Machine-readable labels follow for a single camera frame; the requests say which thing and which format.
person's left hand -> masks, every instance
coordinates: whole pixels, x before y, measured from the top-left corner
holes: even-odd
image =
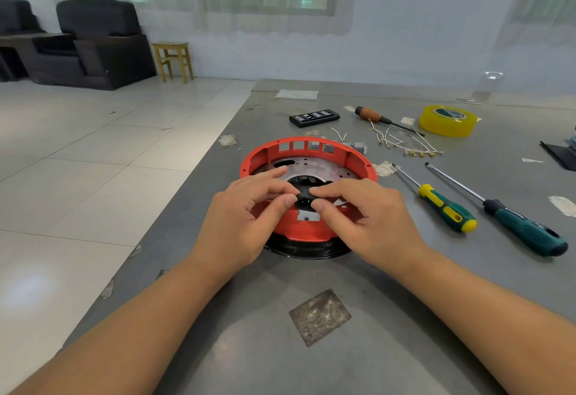
[[[277,179],[286,171],[282,166],[248,176],[214,195],[189,259],[225,280],[252,263],[300,193]],[[255,218],[251,210],[266,200],[272,202]]]

yellow wooden stool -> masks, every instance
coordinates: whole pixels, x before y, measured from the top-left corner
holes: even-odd
[[[192,71],[192,63],[190,61],[190,53],[188,52],[188,43],[158,42],[152,43],[152,47],[154,48],[154,53],[156,54],[156,61],[158,62],[158,68],[160,69],[160,75],[162,76],[163,82],[166,82],[164,64],[168,66],[168,73],[170,74],[170,78],[174,78],[174,75],[172,74],[172,65],[170,64],[170,58],[178,58],[184,84],[188,82],[185,70],[186,67],[190,71],[190,79],[194,79],[194,72]],[[160,56],[160,49],[164,51],[164,57]],[[169,50],[175,50],[178,53],[170,54],[168,52]]]

gray table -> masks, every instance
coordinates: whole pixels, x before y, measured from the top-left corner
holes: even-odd
[[[402,192],[430,246],[478,275],[576,320],[574,248],[554,260],[532,254],[482,214],[478,202],[427,170],[425,159],[379,146],[366,122],[343,108],[362,105],[399,121],[404,116],[417,118],[429,101],[353,96],[361,94],[361,86],[353,91],[337,89],[329,94],[324,84],[326,94],[317,101],[275,99],[273,91],[253,92],[223,132],[234,133],[238,145],[213,144],[142,239],[142,252],[120,268],[112,296],[94,303],[66,345],[154,282],[160,270],[173,267],[188,254],[212,195],[238,178],[242,159],[263,143],[306,131],[289,123],[289,115],[324,108],[341,113],[342,119],[327,125],[342,134],[348,131],[347,140],[365,141],[372,163],[399,163],[416,180],[431,183],[478,219],[476,231],[459,235],[405,180],[397,175],[380,178],[380,184]],[[445,151],[431,161],[478,193],[499,198],[547,224],[574,245],[576,218],[563,215],[548,196],[574,200],[576,174],[561,169],[538,143],[561,144],[562,136],[574,128],[576,111],[457,106],[482,120],[469,138],[429,135],[433,146]],[[314,128],[335,140],[327,125]],[[544,163],[525,163],[522,158]],[[306,348],[288,312],[329,288],[352,319]],[[356,255],[303,261],[264,251],[202,312],[157,393],[462,395],[503,390],[418,299]]]

fingernail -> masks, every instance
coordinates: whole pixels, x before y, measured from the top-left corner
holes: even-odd
[[[296,195],[289,195],[284,197],[284,203],[286,204],[286,207],[290,208],[294,205],[297,199],[298,198],[296,198]]]
[[[322,202],[318,201],[318,200],[314,200],[310,206],[316,210],[317,213],[320,213],[322,211],[322,209],[324,208],[324,205],[322,204]]]

stool leg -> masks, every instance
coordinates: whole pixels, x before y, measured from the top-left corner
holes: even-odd
[[[158,63],[158,69],[160,70],[160,76],[162,77],[162,82],[166,82],[166,75],[164,74],[164,66],[162,64],[162,57],[160,56],[160,50],[154,47],[154,53],[156,55],[156,62]]]
[[[186,61],[188,62],[188,70],[190,71],[190,79],[194,79],[194,72],[192,71],[192,62],[190,61],[190,52],[188,52],[188,47],[184,48],[186,52]]]
[[[182,80],[184,84],[188,84],[188,77],[186,76],[186,69],[184,68],[184,58],[182,50],[178,49],[178,62],[180,63],[180,70],[182,71]]]
[[[174,75],[172,74],[172,63],[170,62],[170,57],[169,57],[169,53],[168,53],[168,49],[163,49],[164,50],[164,58],[166,58],[166,61],[168,61],[168,64],[166,64],[166,67],[168,68],[168,73],[170,74],[170,79],[174,79]]]

